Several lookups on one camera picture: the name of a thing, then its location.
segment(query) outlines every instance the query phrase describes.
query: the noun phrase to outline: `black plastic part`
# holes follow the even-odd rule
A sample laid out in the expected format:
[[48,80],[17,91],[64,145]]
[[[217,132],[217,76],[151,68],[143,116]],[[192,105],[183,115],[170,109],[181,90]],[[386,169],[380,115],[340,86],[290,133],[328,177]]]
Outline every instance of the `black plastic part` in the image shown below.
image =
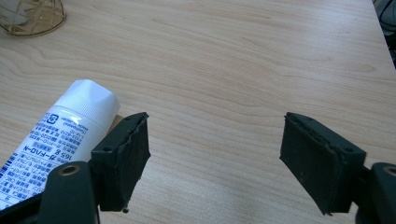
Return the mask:
[[102,211],[127,211],[150,157],[148,117],[140,113],[123,119],[91,153],[89,164]]
[[90,166],[85,161],[61,165],[49,173],[38,224],[99,223]]
[[323,214],[346,213],[366,153],[309,117],[286,115],[280,159]]
[[370,174],[370,191],[383,224],[396,223],[396,165],[379,162]]
[[380,223],[370,191],[370,175],[371,171],[366,167],[362,167],[352,183],[352,201],[359,207],[356,214],[357,224]]

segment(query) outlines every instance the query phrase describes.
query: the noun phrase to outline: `light wood surface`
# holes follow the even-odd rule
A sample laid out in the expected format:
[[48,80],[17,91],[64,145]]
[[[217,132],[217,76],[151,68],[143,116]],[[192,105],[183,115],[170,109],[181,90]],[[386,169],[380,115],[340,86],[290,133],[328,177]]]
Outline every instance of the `light wood surface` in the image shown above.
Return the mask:
[[64,0],[66,23],[0,34],[0,163],[76,79],[146,111],[152,157],[103,223],[354,223],[324,217],[278,158],[310,116],[396,162],[396,74],[370,0]]

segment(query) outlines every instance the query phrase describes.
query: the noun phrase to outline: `wood grain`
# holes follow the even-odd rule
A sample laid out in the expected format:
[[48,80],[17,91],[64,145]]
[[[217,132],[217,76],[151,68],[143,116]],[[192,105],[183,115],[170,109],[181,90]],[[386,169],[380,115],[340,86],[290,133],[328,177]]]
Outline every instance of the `wood grain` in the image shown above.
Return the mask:
[[354,223],[324,217],[278,159],[311,116],[396,162],[396,74],[371,1],[64,0],[53,33],[0,34],[0,163],[75,80],[146,111],[152,157],[103,223]]

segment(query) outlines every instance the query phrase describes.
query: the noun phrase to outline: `gold wire basket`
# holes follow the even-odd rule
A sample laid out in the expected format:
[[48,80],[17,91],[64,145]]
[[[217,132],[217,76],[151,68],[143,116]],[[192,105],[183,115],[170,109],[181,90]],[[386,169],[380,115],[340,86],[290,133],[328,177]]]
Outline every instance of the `gold wire basket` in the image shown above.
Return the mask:
[[10,35],[43,35],[65,18],[61,0],[0,0],[0,26]]

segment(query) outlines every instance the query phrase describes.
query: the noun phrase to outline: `white plastic tube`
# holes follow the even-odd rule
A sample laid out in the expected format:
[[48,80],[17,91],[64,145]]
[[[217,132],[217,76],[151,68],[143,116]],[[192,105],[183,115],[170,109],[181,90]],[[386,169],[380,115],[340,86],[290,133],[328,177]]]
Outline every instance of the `white plastic tube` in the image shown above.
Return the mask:
[[120,109],[117,97],[77,80],[30,131],[0,171],[0,210],[44,190],[49,172],[88,161]]

